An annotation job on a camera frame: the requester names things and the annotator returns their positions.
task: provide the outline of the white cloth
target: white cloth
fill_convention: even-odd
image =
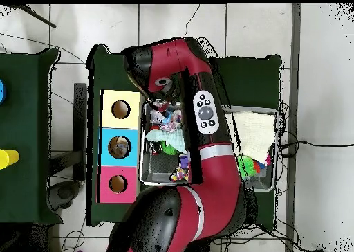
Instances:
[[[146,134],[145,138],[149,141],[158,142],[166,141],[166,146],[171,145],[179,152],[187,154],[185,149],[185,139],[183,137],[182,129],[177,129],[172,132],[166,132],[162,130],[152,130]]]
[[[237,147],[236,132],[232,121],[235,119],[240,147]],[[251,111],[226,114],[235,153],[251,157],[266,164],[269,147],[275,141],[274,115],[258,114]]]

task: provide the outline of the pink square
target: pink square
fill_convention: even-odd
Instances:
[[[101,166],[100,203],[101,204],[132,204],[136,200],[137,167]],[[113,192],[109,180],[114,176],[123,176],[127,180],[124,192]]]

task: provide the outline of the green table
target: green table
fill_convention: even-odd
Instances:
[[[49,179],[48,79],[58,50],[36,55],[0,54],[0,78],[7,88],[0,105],[0,148],[20,159],[0,170],[0,222],[57,224],[46,203]]]
[[[93,226],[103,222],[121,222],[130,204],[98,204],[95,202],[95,185],[97,183],[97,140],[99,133],[100,90],[138,91],[129,81],[123,66],[123,56],[109,54],[103,45],[91,50],[93,61],[88,62],[88,199],[86,220]],[[241,105],[248,107],[278,108],[279,68],[281,58],[272,55],[266,59],[246,57],[228,57],[211,59],[218,92],[224,105]],[[274,191],[257,193],[259,215],[257,222],[268,230],[274,225]]]

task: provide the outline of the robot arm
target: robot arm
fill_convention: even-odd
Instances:
[[[201,46],[194,38],[173,38],[122,54],[130,80],[148,100],[180,97],[191,173],[191,186],[154,187],[139,194],[127,217],[128,252],[183,252],[191,241],[235,231],[245,219],[243,189]],[[172,80],[176,76],[179,85]]]

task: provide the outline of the control button panel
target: control button panel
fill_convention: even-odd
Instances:
[[[213,95],[200,90],[193,99],[194,113],[200,133],[210,135],[218,130],[219,122]]]

